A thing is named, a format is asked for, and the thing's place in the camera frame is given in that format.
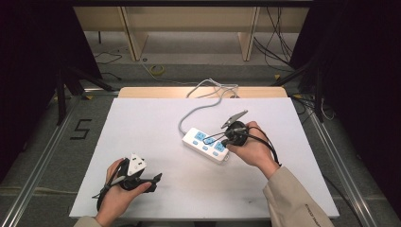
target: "beige sleeve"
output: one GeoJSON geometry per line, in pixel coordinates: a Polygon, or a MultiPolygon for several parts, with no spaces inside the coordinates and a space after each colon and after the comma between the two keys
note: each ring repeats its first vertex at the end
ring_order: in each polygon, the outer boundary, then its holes
{"type": "Polygon", "coordinates": [[[101,225],[94,218],[84,216],[77,221],[74,227],[101,227],[101,225]]]}
{"type": "Polygon", "coordinates": [[[279,168],[263,189],[273,227],[333,226],[322,208],[286,168],[279,168]]]}

